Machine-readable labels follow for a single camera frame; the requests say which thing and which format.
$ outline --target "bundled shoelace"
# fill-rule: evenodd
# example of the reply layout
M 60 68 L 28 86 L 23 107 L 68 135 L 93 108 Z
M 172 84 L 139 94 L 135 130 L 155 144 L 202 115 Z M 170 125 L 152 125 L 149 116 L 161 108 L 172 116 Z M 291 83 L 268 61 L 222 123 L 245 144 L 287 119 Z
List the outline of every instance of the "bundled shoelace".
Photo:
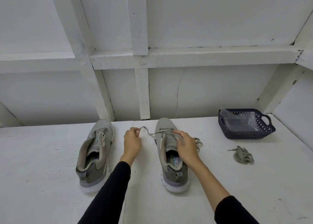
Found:
M 149 135 L 149 136 L 151 136 L 151 137 L 153 137 L 153 139 L 154 139 L 154 136 L 153 136 L 153 135 L 155 135 L 155 134 L 157 134 L 157 133 L 161 133 L 161 132 L 165 132 L 165 131 L 171 131 L 171 132 L 173 132 L 173 131 L 174 131 L 174 129 L 172 129 L 172 128 L 170 128 L 170 127 L 167 127 L 167 128 L 161 128 L 159 131 L 157 131 L 157 132 L 155 132 L 155 133 L 149 133 L 148 128 L 147 128 L 147 127 L 145 127 L 145 126 L 143 126 L 143 127 L 139 128 L 139 131 L 141 131 L 141 129 L 142 129 L 142 128 L 146 129 L 146 130 L 147 130 L 148 135 Z M 203 146 L 203 143 L 200 141 L 200 139 L 199 139 L 199 138 L 193 138 L 193 139 L 194 139 L 194 140 L 195 140 L 195 142 L 196 142 L 196 145 L 197 145 L 197 151 L 199 152 L 199 151 L 200 151 L 200 147 L 202 147 L 202 146 Z
M 245 148 L 241 148 L 240 146 L 237 146 L 236 149 L 227 150 L 227 151 L 236 151 L 234 154 L 234 159 L 238 163 L 241 163 L 241 164 L 248 164 L 248 163 L 253 164 L 254 163 L 253 156 Z

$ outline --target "table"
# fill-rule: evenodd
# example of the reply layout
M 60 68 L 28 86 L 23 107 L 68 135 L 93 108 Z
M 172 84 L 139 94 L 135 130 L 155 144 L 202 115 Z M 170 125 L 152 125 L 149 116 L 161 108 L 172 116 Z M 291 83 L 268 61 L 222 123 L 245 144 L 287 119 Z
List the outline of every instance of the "table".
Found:
M 224 187 L 260 223 L 313 222 L 313 152 L 274 116 L 276 132 L 260 140 L 229 140 L 217 117 L 172 119 L 203 142 L 199 156 Z M 111 170 L 123 153 L 130 127 L 154 131 L 157 120 L 113 122 Z M 78 152 L 93 123 L 0 129 L 1 223 L 77 223 L 94 195 L 79 189 Z M 131 168 L 120 223 L 214 223 L 201 185 L 189 171 L 190 189 L 168 193 L 155 142 L 142 130 L 142 150 Z M 255 164 L 236 163 L 239 145 Z

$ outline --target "hand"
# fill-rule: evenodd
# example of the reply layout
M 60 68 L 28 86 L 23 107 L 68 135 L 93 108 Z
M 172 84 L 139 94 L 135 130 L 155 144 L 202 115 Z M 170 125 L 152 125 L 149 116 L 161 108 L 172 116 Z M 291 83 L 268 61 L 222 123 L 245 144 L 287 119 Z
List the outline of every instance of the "hand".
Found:
M 141 149 L 141 138 L 139 137 L 139 128 L 131 127 L 124 135 L 124 154 L 120 161 L 124 161 L 131 166 Z
M 179 157 L 188 167 L 194 169 L 199 163 L 202 163 L 199 158 L 196 141 L 190 135 L 183 131 L 175 130 L 175 134 L 179 134 L 183 138 L 184 145 L 180 139 L 177 140 L 177 151 Z

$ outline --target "shoe upper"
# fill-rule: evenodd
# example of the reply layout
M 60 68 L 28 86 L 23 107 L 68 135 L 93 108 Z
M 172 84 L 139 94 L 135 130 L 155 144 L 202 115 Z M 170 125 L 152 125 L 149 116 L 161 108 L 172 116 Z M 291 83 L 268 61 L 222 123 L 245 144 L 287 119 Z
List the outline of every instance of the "shoe upper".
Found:
M 174 134 L 173 130 L 177 130 L 174 123 L 168 118 L 161 118 L 156 125 L 156 144 L 159 153 L 159 159 L 166 176 L 166 182 L 186 183 L 188 180 L 188 167 L 179 158 L 177 152 L 177 139 L 181 139 L 180 135 Z
M 77 159 L 76 173 L 81 186 L 93 184 L 105 174 L 112 137 L 113 128 L 108 120 L 101 119 L 93 126 Z

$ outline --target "person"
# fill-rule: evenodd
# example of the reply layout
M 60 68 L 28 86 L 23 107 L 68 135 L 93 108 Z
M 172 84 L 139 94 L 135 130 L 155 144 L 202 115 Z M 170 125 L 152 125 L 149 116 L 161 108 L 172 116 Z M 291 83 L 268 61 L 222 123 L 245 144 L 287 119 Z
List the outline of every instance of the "person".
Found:
M 229 194 L 199 158 L 194 139 L 183 131 L 174 131 L 183 138 L 177 142 L 180 158 L 199 179 L 205 195 L 214 211 L 214 219 L 220 223 L 258 223 L 255 218 Z M 139 128 L 131 127 L 124 135 L 124 153 L 120 162 L 104 186 L 90 203 L 81 223 L 118 223 L 131 177 L 131 165 L 142 147 Z

